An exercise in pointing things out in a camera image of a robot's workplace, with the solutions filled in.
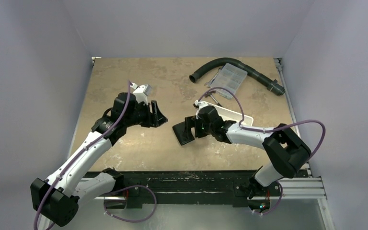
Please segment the black leather card holder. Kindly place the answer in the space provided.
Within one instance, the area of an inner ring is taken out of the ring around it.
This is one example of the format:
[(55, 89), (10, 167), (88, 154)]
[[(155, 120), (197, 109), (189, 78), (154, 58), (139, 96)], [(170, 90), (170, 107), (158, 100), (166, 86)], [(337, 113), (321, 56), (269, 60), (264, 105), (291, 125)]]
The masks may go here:
[(193, 122), (183, 121), (172, 127), (173, 132), (181, 146), (195, 140), (191, 129), (194, 127)]

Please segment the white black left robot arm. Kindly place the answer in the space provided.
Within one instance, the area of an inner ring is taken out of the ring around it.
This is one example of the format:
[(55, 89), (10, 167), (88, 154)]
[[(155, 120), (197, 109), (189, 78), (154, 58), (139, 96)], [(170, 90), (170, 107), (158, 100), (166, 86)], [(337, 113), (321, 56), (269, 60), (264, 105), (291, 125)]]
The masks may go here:
[(139, 190), (140, 184), (127, 184), (123, 174), (106, 168), (96, 177), (83, 183), (84, 175), (97, 160), (123, 137), (127, 129), (160, 127), (168, 121), (155, 100), (148, 101), (144, 92), (122, 92), (113, 106), (94, 122), (91, 131), (77, 150), (54, 173), (45, 179), (36, 178), (30, 185), (32, 205), (36, 211), (34, 229), (40, 221), (64, 227), (77, 214), (79, 207), (103, 194), (128, 195)]

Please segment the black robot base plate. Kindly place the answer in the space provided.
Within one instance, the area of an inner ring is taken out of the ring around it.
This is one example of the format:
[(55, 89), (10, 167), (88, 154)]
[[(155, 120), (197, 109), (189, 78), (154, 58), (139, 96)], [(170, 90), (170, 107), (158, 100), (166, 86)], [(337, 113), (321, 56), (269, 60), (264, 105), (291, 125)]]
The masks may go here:
[(127, 208), (143, 204), (231, 205), (266, 210), (270, 199), (284, 189), (279, 181), (267, 187), (252, 182), (255, 170), (117, 172), (108, 168), (83, 175), (69, 196), (57, 196), (72, 213), (84, 203), (101, 195), (123, 196)]

